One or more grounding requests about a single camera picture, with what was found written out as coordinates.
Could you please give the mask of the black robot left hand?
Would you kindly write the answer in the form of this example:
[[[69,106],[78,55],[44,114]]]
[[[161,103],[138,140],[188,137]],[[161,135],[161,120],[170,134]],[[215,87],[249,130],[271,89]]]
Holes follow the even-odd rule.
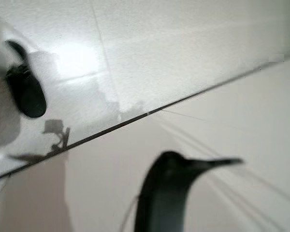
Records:
[[[241,163],[239,158],[188,159],[174,151],[162,152],[141,187],[134,231],[183,231],[186,202],[194,181],[212,169]]]

